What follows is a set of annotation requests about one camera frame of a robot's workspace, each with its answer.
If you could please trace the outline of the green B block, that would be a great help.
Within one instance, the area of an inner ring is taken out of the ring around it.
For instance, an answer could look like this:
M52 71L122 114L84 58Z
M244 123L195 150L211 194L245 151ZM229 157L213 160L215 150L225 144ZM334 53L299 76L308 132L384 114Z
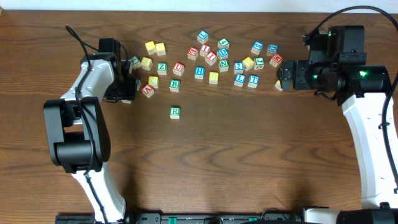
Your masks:
M179 92L180 80L171 79L169 88L170 88L170 91L172 91L172 92Z

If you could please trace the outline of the green R block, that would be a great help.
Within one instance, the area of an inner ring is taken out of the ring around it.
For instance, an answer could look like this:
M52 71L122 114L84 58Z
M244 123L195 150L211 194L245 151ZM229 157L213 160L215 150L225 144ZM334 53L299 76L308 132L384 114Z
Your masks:
M171 107L170 108L170 118L171 119L179 119L180 118L181 109L180 107Z

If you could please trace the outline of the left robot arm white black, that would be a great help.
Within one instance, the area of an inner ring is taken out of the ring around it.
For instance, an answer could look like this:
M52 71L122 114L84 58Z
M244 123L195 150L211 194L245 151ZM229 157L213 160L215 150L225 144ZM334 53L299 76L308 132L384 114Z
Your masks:
M132 64L119 53L99 52L81 60L81 72L58 100L44 104L50 158L85 191L93 223L133 223L109 168L111 143L101 109L106 99L130 103L136 96Z

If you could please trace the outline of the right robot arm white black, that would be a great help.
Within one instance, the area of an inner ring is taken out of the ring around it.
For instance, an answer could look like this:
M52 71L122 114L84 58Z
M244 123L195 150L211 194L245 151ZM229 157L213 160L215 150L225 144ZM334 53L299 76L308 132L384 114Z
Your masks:
M353 136L361 178L361 209L304 208L304 223L397 223L397 133L388 71L368 65L363 26L334 26L303 36L308 60L286 60L277 71L283 90L334 95Z

